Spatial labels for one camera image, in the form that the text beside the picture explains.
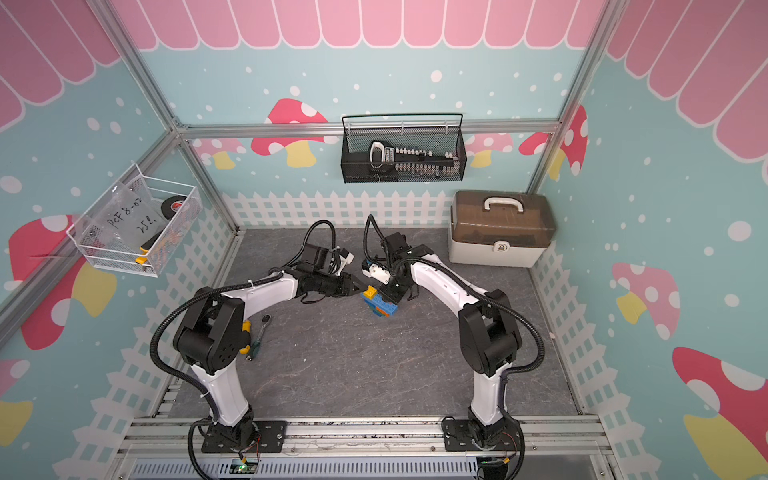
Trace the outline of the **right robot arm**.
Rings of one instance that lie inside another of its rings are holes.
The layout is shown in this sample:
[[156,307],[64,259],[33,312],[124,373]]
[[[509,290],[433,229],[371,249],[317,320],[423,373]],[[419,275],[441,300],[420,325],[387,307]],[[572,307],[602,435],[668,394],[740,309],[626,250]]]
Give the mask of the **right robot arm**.
[[391,316],[404,299],[425,289],[445,305],[458,322],[461,354],[473,370],[473,397],[468,419],[444,437],[466,441],[479,450],[509,446],[521,451],[520,423],[506,408],[508,377],[537,369],[544,360],[543,337],[514,310],[506,294],[475,286],[449,268],[425,246],[412,246],[399,233],[384,235],[375,217],[366,218],[363,231],[363,273],[377,280],[361,294],[381,317]]

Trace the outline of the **yellow lego brick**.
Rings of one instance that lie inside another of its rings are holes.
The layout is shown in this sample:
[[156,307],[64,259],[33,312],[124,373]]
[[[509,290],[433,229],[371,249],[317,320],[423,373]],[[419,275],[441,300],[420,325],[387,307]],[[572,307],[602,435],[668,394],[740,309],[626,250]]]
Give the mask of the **yellow lego brick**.
[[369,286],[367,290],[362,293],[362,296],[368,300],[373,300],[377,294],[378,290],[373,286]]

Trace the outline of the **light blue lego brick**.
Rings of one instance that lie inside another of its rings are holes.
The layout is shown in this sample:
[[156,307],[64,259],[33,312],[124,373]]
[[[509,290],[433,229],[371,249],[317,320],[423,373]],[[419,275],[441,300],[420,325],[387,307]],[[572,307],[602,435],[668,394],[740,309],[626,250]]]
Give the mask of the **light blue lego brick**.
[[376,312],[380,316],[385,316],[385,317],[392,316],[397,311],[397,309],[398,309],[397,304],[392,304],[389,302],[380,303],[375,307]]
[[370,309],[377,310],[379,308],[378,300],[376,298],[371,299],[371,298],[365,297],[363,294],[361,294],[360,297],[363,299],[363,301],[366,303],[366,305]]

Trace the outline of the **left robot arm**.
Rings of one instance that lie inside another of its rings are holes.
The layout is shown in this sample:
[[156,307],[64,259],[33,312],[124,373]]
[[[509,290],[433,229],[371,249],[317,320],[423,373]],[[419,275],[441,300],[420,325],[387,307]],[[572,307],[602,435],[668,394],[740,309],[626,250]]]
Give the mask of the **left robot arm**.
[[299,251],[267,276],[203,287],[161,321],[150,340],[151,361],[195,388],[209,409],[208,416],[189,429],[190,455],[195,453],[196,435],[202,437],[205,453],[245,456],[265,444],[236,368],[238,356],[254,348],[249,319],[276,304],[307,301],[314,293],[322,299],[357,294],[358,281],[345,269],[353,258],[336,242],[323,248],[304,239]]

